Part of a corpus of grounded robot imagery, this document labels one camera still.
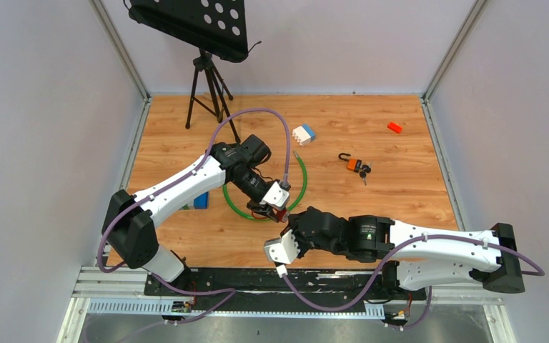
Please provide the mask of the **orange padlock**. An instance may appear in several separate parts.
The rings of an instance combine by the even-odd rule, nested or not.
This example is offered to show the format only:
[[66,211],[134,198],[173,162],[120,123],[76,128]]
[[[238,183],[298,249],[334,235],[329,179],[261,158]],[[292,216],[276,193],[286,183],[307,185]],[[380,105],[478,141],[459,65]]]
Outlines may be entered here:
[[362,160],[361,159],[355,159],[352,158],[351,154],[348,153],[339,153],[338,159],[341,161],[346,162],[346,169],[354,172],[359,173],[362,167]]

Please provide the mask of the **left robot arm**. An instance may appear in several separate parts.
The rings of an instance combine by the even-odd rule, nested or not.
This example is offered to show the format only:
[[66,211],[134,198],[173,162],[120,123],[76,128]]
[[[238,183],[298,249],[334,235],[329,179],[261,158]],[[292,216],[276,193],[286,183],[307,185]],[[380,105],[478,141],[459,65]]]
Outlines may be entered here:
[[184,294],[191,279],[187,267],[159,244],[157,227],[198,196],[227,183],[248,196],[252,211],[275,222],[285,220],[289,187],[279,179],[266,180],[255,170],[271,154],[252,134],[241,144],[213,145],[192,165],[148,189],[133,195],[124,189],[117,191],[102,228],[105,241],[129,268],[156,274],[171,294]]

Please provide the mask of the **red cable lock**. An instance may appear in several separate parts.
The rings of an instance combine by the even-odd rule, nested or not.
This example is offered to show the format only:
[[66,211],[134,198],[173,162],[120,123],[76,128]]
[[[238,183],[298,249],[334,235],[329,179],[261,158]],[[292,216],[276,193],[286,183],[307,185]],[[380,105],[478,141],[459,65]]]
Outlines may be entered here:
[[286,209],[277,210],[274,208],[263,208],[257,211],[251,212],[252,218],[256,220],[270,220],[272,222],[280,223],[286,222],[289,216],[289,212]]

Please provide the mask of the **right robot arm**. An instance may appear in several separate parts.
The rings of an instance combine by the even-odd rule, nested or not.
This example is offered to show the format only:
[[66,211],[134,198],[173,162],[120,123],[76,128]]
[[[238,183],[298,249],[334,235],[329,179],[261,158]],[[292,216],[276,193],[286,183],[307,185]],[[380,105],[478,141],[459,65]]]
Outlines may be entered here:
[[291,239],[293,259],[312,249],[373,263],[381,269],[381,292],[398,298],[407,290],[454,283],[481,284],[502,294],[525,291],[513,226],[454,232],[408,224],[388,217],[336,217],[314,207],[292,214],[281,234]]

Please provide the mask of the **black-headed key bunch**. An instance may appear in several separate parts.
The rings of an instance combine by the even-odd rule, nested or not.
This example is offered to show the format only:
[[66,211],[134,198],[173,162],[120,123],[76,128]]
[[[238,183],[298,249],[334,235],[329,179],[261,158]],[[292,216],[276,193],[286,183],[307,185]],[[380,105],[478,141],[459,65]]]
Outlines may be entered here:
[[358,171],[358,174],[359,174],[361,180],[363,181],[364,185],[367,185],[367,175],[372,171],[371,166],[372,166],[371,163],[362,164],[360,166],[359,171]]

